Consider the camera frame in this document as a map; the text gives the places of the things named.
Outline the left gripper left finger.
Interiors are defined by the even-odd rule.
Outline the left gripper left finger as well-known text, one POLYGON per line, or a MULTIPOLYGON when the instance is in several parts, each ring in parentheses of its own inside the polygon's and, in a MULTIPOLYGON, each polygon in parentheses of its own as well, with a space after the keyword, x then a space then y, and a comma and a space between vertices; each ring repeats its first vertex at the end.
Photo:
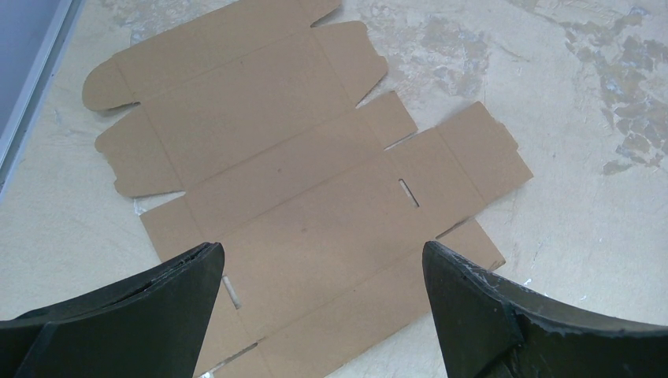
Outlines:
POLYGON ((1 323, 4 377, 191 377, 225 266, 203 243, 147 271, 1 323))

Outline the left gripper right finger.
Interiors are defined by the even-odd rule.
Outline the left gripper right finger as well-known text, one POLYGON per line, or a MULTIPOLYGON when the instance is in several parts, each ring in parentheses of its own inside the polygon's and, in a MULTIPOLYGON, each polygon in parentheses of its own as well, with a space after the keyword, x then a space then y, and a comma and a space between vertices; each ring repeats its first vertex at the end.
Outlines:
POLYGON ((422 267, 449 377, 664 377, 667 329, 556 301, 436 241, 422 267))

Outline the brown cardboard box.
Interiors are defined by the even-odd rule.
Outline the brown cardboard box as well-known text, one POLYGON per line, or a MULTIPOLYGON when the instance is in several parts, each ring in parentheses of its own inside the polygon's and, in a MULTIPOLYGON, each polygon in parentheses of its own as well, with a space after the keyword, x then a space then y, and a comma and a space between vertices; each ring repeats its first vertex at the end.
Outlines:
POLYGON ((474 217, 532 178, 480 102, 419 132, 338 1, 237 1, 95 67, 93 111, 131 106, 95 142, 114 186, 176 193, 141 216, 168 260, 225 249, 196 375, 323 377, 429 311, 421 249, 504 262, 474 217))

